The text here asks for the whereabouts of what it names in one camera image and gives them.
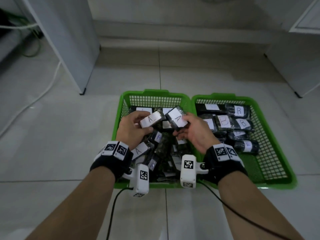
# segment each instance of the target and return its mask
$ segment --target person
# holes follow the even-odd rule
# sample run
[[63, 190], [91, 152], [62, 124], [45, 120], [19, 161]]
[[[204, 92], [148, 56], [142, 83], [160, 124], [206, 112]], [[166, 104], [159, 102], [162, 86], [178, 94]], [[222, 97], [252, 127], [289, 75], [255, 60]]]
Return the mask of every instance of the person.
[[[138, 128], [135, 123], [150, 113], [135, 111], [122, 118], [116, 140], [136, 148], [142, 138], [153, 131], [152, 127]], [[189, 127], [174, 132], [179, 140], [188, 139], [201, 153], [206, 153], [220, 141], [212, 134], [209, 126], [201, 118], [188, 113], [183, 117]], [[129, 169], [131, 159], [119, 160], [113, 156], [100, 156], [91, 170], [75, 190], [26, 238], [34, 239], [76, 239], [97, 238], [112, 195], [115, 181]], [[226, 160], [217, 170], [209, 171], [206, 180], [215, 182], [221, 199], [238, 213], [288, 239], [303, 239], [286, 218], [250, 181], [241, 163]], [[224, 206], [226, 218], [235, 240], [279, 239], [244, 221]]]

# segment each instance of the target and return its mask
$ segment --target floor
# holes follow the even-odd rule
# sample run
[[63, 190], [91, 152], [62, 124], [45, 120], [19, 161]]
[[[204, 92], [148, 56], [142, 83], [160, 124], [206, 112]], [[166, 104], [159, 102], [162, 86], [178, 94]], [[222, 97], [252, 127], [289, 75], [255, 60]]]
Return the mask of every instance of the floor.
[[[0, 128], [52, 79], [59, 61], [42, 42], [39, 56], [12, 55], [0, 64]], [[320, 89], [298, 99], [263, 56], [112, 48], [102, 49], [86, 95], [78, 95], [61, 68], [52, 90], [0, 139], [0, 239], [24, 239], [50, 214], [111, 138], [120, 95], [146, 88], [255, 99], [298, 179], [294, 190], [261, 190], [305, 239], [320, 239]], [[98, 239], [106, 237], [110, 211]], [[120, 195], [110, 239], [129, 238], [232, 235], [221, 204], [198, 187], [152, 189], [141, 199]]]

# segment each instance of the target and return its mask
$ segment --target black cable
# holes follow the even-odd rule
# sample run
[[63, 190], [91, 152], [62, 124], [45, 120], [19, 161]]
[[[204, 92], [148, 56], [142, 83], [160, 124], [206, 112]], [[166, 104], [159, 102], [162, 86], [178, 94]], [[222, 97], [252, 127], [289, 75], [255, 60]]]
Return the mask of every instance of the black cable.
[[268, 228], [265, 228], [264, 226], [261, 226], [261, 225], [255, 223], [255, 222], [253, 222], [252, 220], [249, 220], [248, 218], [244, 217], [243, 215], [241, 215], [240, 213], [238, 213], [237, 211], [235, 211], [233, 208], [231, 208], [231, 207], [230, 207], [229, 205], [227, 205], [225, 202], [223, 202], [223, 200], [220, 199], [220, 198], [218, 197], [218, 195], [216, 195], [216, 194], [209, 188], [209, 186], [207, 186], [205, 183], [203, 183], [203, 182], [201, 182], [201, 181], [197, 181], [197, 183], [204, 185], [208, 190], [211, 191], [211, 193], [214, 194], [214, 196], [215, 196], [226, 208], [228, 208], [229, 210], [231, 210], [234, 214], [236, 214], [236, 215], [237, 215], [238, 217], [240, 217], [241, 219], [245, 220], [246, 222], [250, 223], [251, 225], [253, 225], [253, 226], [255, 226], [255, 227], [257, 227], [257, 228], [259, 228], [259, 229], [261, 229], [261, 230], [263, 230], [263, 231], [265, 231], [265, 232], [267, 232], [267, 233], [269, 233], [269, 234], [271, 234], [271, 235], [273, 235], [273, 236], [276, 236], [276, 237], [281, 238], [281, 239], [284, 239], [284, 240], [292, 240], [292, 239], [290, 239], [290, 238], [288, 238], [288, 237], [286, 237], [286, 236], [283, 236], [283, 235], [281, 235], [281, 234], [279, 234], [279, 233], [276, 233], [276, 232], [274, 232], [274, 231], [271, 231], [271, 230], [269, 230]]
[[111, 210], [111, 216], [110, 216], [108, 233], [107, 233], [107, 235], [106, 235], [106, 240], [108, 240], [108, 239], [109, 239], [109, 236], [110, 236], [110, 230], [111, 230], [111, 224], [112, 224], [113, 212], [114, 212], [114, 210], [115, 210], [116, 200], [117, 200], [119, 194], [120, 194], [122, 191], [124, 191], [124, 190], [133, 190], [133, 188], [123, 188], [123, 189], [120, 190], [120, 192], [117, 193], [117, 195], [115, 196], [114, 201], [113, 201], [112, 210]]

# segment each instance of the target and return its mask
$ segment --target wristband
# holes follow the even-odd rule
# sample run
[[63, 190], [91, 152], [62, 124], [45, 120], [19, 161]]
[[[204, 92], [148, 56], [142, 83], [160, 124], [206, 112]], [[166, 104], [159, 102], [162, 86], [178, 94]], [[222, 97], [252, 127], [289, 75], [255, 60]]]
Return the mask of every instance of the wristband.
[[120, 141], [108, 141], [95, 157], [90, 171], [104, 166], [110, 169], [117, 180], [129, 169], [132, 157], [133, 153], [129, 150], [128, 145]]
[[223, 177], [235, 171], [248, 176], [242, 160], [233, 147], [227, 144], [221, 143], [210, 147], [203, 162], [206, 169], [209, 169], [209, 173], [204, 178], [214, 184], [218, 184]]

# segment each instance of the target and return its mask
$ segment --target green plastic basket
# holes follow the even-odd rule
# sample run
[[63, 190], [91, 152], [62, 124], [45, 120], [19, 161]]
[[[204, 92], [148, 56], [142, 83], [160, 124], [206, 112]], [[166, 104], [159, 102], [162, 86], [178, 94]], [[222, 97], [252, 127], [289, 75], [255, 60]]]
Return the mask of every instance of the green plastic basket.
[[255, 131], [250, 133], [257, 140], [260, 151], [257, 156], [240, 154], [249, 178], [260, 188], [293, 189], [297, 179], [285, 155], [275, 139], [258, 103], [250, 97], [236, 96], [228, 93], [195, 95], [192, 98], [193, 111], [197, 114], [196, 103], [200, 104], [246, 104], [251, 108], [251, 120]]
[[[116, 139], [119, 122], [123, 116], [129, 113], [129, 107], [131, 105], [141, 107], [162, 107], [172, 108], [179, 105], [185, 112], [193, 112], [193, 106], [190, 98], [182, 93], [170, 93], [168, 90], [156, 90], [145, 89], [144, 91], [127, 91], [124, 92], [119, 101], [117, 116], [114, 123], [114, 129], [112, 134], [112, 140]], [[190, 145], [194, 155], [197, 157], [197, 161], [201, 161], [200, 153]], [[121, 179], [115, 184], [116, 189], [122, 189], [127, 187], [128, 180]], [[150, 182], [150, 188], [181, 188], [180, 182], [176, 183], [152, 183]]]

